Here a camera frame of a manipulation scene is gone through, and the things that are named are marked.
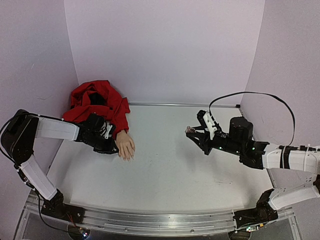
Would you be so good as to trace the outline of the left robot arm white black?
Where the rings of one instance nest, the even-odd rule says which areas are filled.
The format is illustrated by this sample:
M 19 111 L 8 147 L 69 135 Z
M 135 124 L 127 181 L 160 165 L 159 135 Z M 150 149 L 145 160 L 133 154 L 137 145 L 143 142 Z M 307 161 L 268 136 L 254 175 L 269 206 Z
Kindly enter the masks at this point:
M 78 142 L 92 147 L 98 154 L 112 155 L 119 152 L 113 139 L 115 130 L 114 124 L 95 113 L 84 122 L 75 123 L 20 109 L 0 129 L 0 151 L 13 162 L 21 180 L 43 200 L 42 215 L 80 224 L 85 209 L 65 203 L 63 193 L 36 160 L 35 141 L 48 138 Z

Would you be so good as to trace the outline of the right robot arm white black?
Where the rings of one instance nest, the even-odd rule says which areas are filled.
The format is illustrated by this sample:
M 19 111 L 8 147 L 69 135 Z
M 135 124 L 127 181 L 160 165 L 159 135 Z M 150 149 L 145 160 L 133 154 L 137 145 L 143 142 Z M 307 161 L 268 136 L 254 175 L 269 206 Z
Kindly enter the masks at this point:
M 239 162 L 249 168 L 283 169 L 308 172 L 316 178 L 306 180 L 296 187 L 272 188 L 262 193 L 254 208 L 234 212 L 236 228 L 258 226 L 278 218 L 278 210 L 292 204 L 320 196 L 320 148 L 319 146 L 284 146 L 253 139 L 253 124 L 244 117 L 233 117 L 229 132 L 223 132 L 219 124 L 205 111 L 200 111 L 197 127 L 188 126 L 186 137 L 192 140 L 205 155 L 212 149 L 239 157 Z

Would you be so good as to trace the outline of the nail polish glass bottle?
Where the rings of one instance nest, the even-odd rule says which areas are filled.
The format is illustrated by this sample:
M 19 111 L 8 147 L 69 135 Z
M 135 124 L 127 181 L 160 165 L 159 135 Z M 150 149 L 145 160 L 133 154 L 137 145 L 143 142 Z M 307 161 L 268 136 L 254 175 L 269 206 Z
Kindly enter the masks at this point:
M 192 134 L 192 133 L 195 133 L 195 132 L 196 132 L 196 130 L 193 127 L 190 127 L 190 126 L 186 127 L 186 130 L 185 130 L 186 134 Z

